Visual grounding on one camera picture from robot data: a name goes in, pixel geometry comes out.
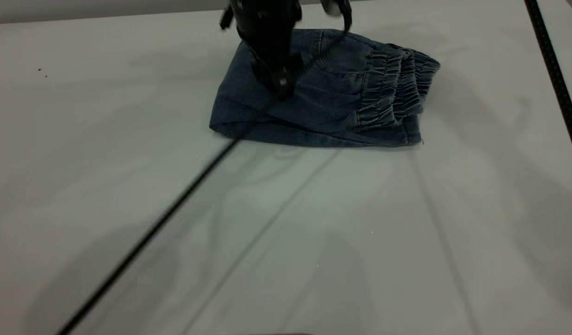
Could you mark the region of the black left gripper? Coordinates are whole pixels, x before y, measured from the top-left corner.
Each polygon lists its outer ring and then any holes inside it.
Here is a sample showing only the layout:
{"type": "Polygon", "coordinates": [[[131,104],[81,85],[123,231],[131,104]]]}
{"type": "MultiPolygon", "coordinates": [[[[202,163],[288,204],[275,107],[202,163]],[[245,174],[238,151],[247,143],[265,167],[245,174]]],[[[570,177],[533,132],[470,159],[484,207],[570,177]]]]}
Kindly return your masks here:
{"type": "Polygon", "coordinates": [[[256,80],[283,101],[294,95],[298,59],[289,59],[292,30],[302,19],[298,0],[229,0],[220,19],[226,30],[235,22],[237,33],[258,60],[252,61],[256,80]],[[262,63],[286,63],[275,70],[262,63]]]}

